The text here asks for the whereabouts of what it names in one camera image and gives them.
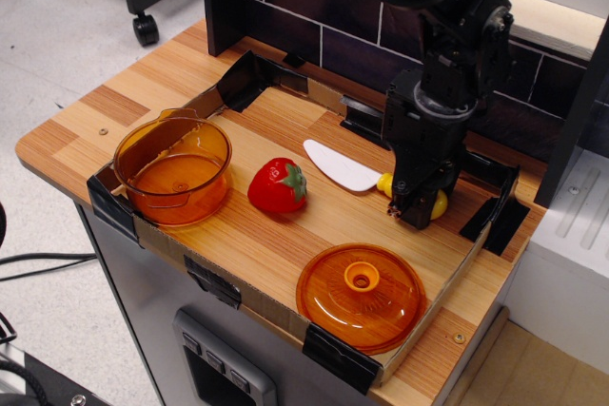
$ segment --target dark tile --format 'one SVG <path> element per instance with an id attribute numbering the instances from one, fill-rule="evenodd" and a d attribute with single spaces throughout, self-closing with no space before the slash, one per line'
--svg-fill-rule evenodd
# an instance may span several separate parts
<path id="1" fill-rule="evenodd" d="M 384 4 L 381 46 L 422 60 L 420 14 Z"/>
<path id="2" fill-rule="evenodd" d="M 566 119 L 584 72 L 584 68 L 543 56 L 531 104 Z"/>
<path id="3" fill-rule="evenodd" d="M 488 113 L 470 121 L 470 130 L 548 162 L 564 121 L 532 106 L 495 96 Z"/>
<path id="4" fill-rule="evenodd" d="M 403 69 L 421 65 L 340 32 L 324 29 L 323 67 L 379 92 Z"/>
<path id="5" fill-rule="evenodd" d="M 334 29 L 376 42 L 381 3 L 378 0 L 266 0 Z"/>
<path id="6" fill-rule="evenodd" d="M 515 61 L 512 73 L 509 80 L 499 85 L 496 91 L 522 102 L 528 102 L 540 66 L 541 54 L 511 43 L 510 55 Z"/>
<path id="7" fill-rule="evenodd" d="M 256 0 L 245 0 L 247 35 L 320 64 L 320 26 Z"/>

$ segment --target brick wall backsplash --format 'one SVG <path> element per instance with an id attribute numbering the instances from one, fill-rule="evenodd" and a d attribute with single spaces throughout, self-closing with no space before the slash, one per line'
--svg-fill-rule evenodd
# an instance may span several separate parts
<path id="1" fill-rule="evenodd" d="M 422 66 L 415 11 L 378 0 L 245 4 L 248 35 L 378 91 L 385 92 L 400 70 Z M 547 162 L 587 63 L 516 38 L 510 48 L 512 78 L 470 129 Z"/>

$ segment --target strawberry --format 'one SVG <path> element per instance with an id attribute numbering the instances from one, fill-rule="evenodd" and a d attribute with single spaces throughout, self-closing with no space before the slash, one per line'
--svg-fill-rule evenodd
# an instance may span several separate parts
<path id="1" fill-rule="evenodd" d="M 263 166 L 247 190 L 259 209 L 276 213 L 295 211 L 306 202 L 306 178 L 290 159 L 278 157 Z"/>

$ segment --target orange pot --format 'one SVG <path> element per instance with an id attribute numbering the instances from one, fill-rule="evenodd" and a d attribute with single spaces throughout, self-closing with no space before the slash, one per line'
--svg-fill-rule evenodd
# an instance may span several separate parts
<path id="1" fill-rule="evenodd" d="M 229 188 L 231 153 L 219 127 L 193 109 L 168 109 L 119 144 L 114 173 L 146 219 L 184 225 L 220 207 Z"/>

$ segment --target caster wheel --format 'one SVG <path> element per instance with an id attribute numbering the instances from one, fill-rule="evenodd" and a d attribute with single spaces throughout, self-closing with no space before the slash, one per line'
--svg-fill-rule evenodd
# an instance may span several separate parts
<path id="1" fill-rule="evenodd" d="M 152 45 L 159 41 L 159 28 L 156 26 L 154 18 L 149 14 L 141 14 L 133 18 L 133 31 L 140 45 Z"/>

